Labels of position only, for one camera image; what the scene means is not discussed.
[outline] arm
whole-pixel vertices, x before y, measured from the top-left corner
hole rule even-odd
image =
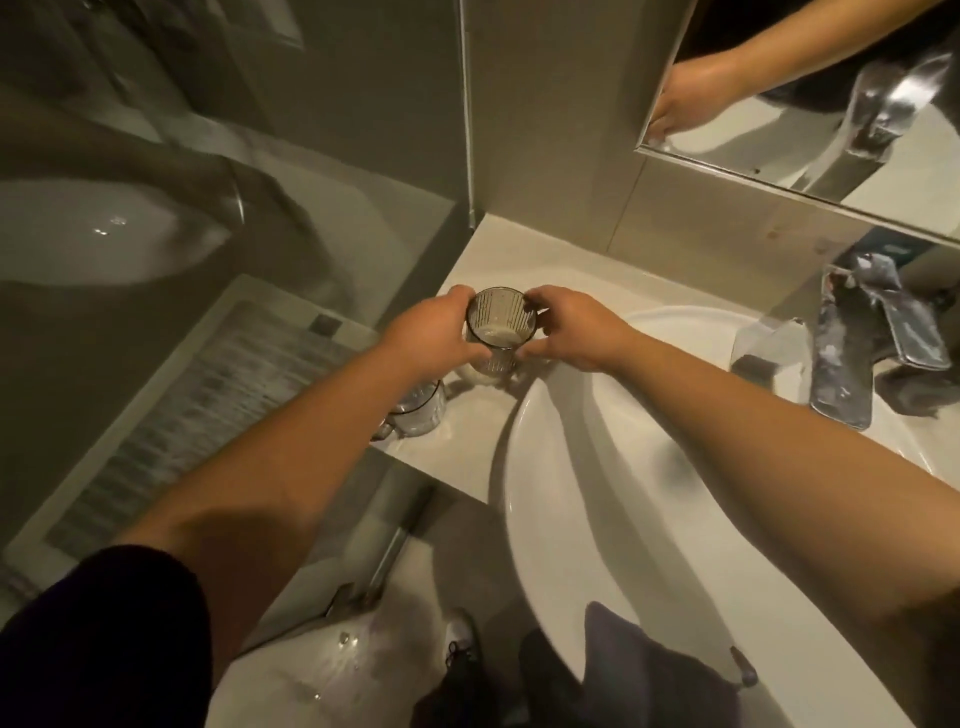
[[[960,585],[960,493],[872,440],[543,286],[549,335],[521,356],[634,385],[723,477],[753,520],[863,623]]]
[[[941,0],[813,0],[723,53],[667,73],[647,138],[703,126],[727,107],[849,58]]]
[[[472,295],[454,286],[402,314],[376,347],[188,474],[119,538],[167,551],[197,576],[214,684],[303,563],[326,505],[381,420],[417,384],[489,356],[462,337]]]

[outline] faucet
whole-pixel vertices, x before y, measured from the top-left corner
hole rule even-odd
[[[811,301],[815,311],[807,305],[805,315],[779,315]],[[933,308],[903,289],[894,260],[847,252],[770,316],[737,333],[731,371],[769,387],[781,368],[800,363],[801,399],[825,417],[864,430],[873,418],[874,365],[891,357],[917,370],[951,366]]]
[[[840,128],[791,189],[840,202],[889,161],[943,87],[952,54],[932,50],[906,72],[889,61],[867,63],[857,74]]]

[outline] forearm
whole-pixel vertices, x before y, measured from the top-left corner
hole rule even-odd
[[[415,380],[382,346],[361,354],[187,475],[120,538],[196,574],[215,678],[302,565],[326,505]]]
[[[731,51],[742,97],[849,58],[940,0],[813,0]]]
[[[752,520],[863,621],[960,584],[960,494],[899,455],[636,334],[611,367]]]

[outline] right hand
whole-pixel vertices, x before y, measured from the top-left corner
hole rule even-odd
[[[520,359],[559,359],[582,372],[608,372],[625,343],[637,334],[586,293],[544,285],[526,296],[547,309],[538,317],[546,338],[524,344],[517,352]]]
[[[659,144],[669,134],[702,127],[749,95],[733,51],[676,63],[667,71],[643,140]]]

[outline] hand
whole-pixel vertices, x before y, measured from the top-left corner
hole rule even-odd
[[[531,301],[546,306],[538,320],[545,339],[524,344],[520,359],[560,359],[582,372],[608,372],[636,331],[586,293],[557,285],[527,291]]]
[[[404,311],[383,332],[379,346],[409,366],[414,383],[440,379],[462,364],[491,357],[483,344],[464,341],[467,306],[472,288],[455,285],[443,296],[421,301]]]
[[[643,140],[656,144],[668,134],[702,127],[749,95],[731,51],[676,63],[667,71]]]

